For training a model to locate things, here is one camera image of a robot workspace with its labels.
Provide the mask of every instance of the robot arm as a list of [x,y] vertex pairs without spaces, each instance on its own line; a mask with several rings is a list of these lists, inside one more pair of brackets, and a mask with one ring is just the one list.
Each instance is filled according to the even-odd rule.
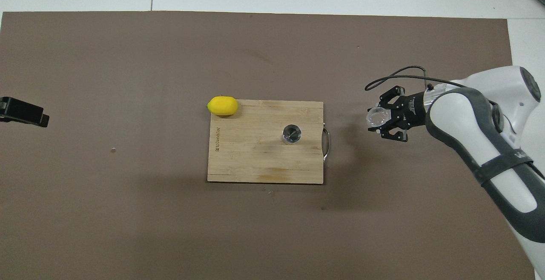
[[460,155],[545,278],[545,184],[531,159],[500,136],[489,101],[475,89],[450,90],[431,105],[426,128]]
[[[399,98],[389,103],[395,96]],[[426,125],[453,148],[508,220],[513,233],[545,278],[545,183],[520,137],[541,93],[531,74],[506,66],[404,96],[395,86],[369,109],[370,131],[407,141],[407,130]],[[401,129],[390,134],[393,129]]]

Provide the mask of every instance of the yellow lemon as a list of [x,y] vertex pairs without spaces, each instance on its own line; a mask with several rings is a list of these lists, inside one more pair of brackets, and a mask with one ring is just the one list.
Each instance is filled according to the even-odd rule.
[[238,102],[230,96],[216,96],[208,102],[207,108],[215,115],[233,115],[238,109]]

